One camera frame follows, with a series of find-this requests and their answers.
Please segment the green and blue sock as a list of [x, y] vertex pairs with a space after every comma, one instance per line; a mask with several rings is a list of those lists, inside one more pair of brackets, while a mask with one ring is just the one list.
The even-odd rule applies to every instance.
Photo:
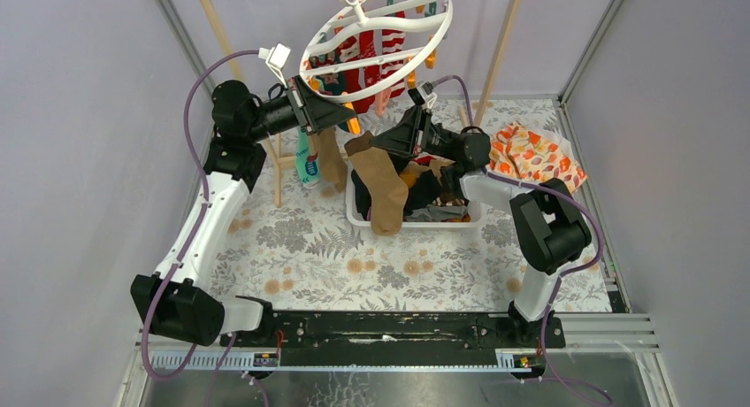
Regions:
[[313, 188], [320, 181], [318, 157], [312, 153], [309, 138], [300, 128], [297, 129], [295, 169], [305, 188]]

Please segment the white round clip hanger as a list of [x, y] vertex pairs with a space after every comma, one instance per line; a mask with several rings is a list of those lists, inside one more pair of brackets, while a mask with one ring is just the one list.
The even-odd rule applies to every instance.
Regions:
[[[372, 9], [378, 9], [383, 6], [398, 4], [407, 0], [369, 0], [363, 8], [366, 11]], [[407, 18], [407, 19], [420, 19], [427, 18], [431, 15], [436, 15], [446, 11], [445, 4], [430, 3], [427, 6], [410, 8], [399, 11], [395, 14], [388, 15], [387, 17], [396, 18]], [[320, 29], [313, 35], [319, 35]], [[334, 36], [339, 33], [341, 28], [331, 28], [327, 34], [319, 37], [320, 42], [330, 42]], [[441, 38], [438, 38], [442, 42], [447, 33]], [[394, 30], [375, 30], [375, 31], [363, 31], [358, 35], [345, 39], [344, 43], [339, 44], [334, 50], [329, 50], [327, 53], [320, 55], [310, 55], [308, 58], [309, 68], [317, 69], [328, 67], [332, 65], [344, 65], [347, 62], [354, 62], [366, 58], [375, 58], [380, 55], [388, 55], [403, 50], [419, 49], [424, 47], [434, 37], [434, 29], [430, 32], [423, 33], [403, 33]], [[419, 64], [417, 69], [413, 73], [407, 73], [404, 78], [398, 78], [396, 82], [391, 85], [390, 89], [385, 94], [375, 96], [367, 96], [360, 100], [353, 102], [344, 103], [342, 100], [334, 100], [341, 104], [352, 104], [360, 110], [365, 110], [370, 107], [374, 101], [386, 101], [389, 97], [397, 96], [401, 94], [406, 88], [414, 87], [417, 83], [417, 70], [421, 66], [425, 66], [432, 69], [436, 61], [437, 49], [429, 54], [425, 62]], [[345, 96], [353, 95], [363, 88], [372, 87], [374, 84], [382, 82], [385, 78], [397, 73], [403, 65], [410, 62], [409, 59], [406, 61], [400, 60], [391, 63], [385, 63], [382, 65], [366, 66], [363, 68], [349, 69], [339, 73], [323, 73], [314, 76], [313, 78], [305, 79], [306, 83], [323, 96], [330, 99], [329, 96]], [[301, 63], [299, 67], [299, 75], [302, 77]]]

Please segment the brown ribbed sock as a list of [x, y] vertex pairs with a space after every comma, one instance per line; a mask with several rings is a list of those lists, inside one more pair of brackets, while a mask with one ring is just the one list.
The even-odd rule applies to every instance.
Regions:
[[336, 127], [317, 134], [319, 166], [324, 180], [342, 192], [347, 186], [347, 164], [336, 139]]

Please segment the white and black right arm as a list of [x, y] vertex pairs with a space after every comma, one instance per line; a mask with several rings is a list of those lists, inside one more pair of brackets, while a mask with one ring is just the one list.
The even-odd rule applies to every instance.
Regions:
[[440, 170], [448, 191], [471, 204], [485, 204], [511, 215], [520, 250], [528, 264], [522, 288], [509, 311], [512, 342], [528, 347], [542, 335], [540, 321], [551, 313], [562, 278], [579, 271], [575, 263], [584, 249], [604, 245], [601, 226], [575, 201], [562, 180], [540, 184], [487, 170], [491, 138], [478, 127], [459, 132], [432, 122], [432, 113], [413, 106], [395, 127], [371, 139], [371, 146], [398, 157], [421, 153], [450, 160]]

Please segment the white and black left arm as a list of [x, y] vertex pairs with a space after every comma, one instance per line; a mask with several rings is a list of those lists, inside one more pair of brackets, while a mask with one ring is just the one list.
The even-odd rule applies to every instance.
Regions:
[[341, 124], [356, 127], [353, 106], [319, 94], [301, 77], [277, 87], [279, 95], [267, 101], [237, 80], [213, 90], [216, 133], [199, 164], [201, 187], [187, 222], [156, 270], [137, 275], [130, 288], [143, 344], [151, 335], [200, 346], [224, 334], [242, 335], [255, 346], [272, 339], [270, 302], [247, 296], [222, 302], [208, 293], [219, 245], [263, 171], [263, 140], [287, 130], [316, 134]]

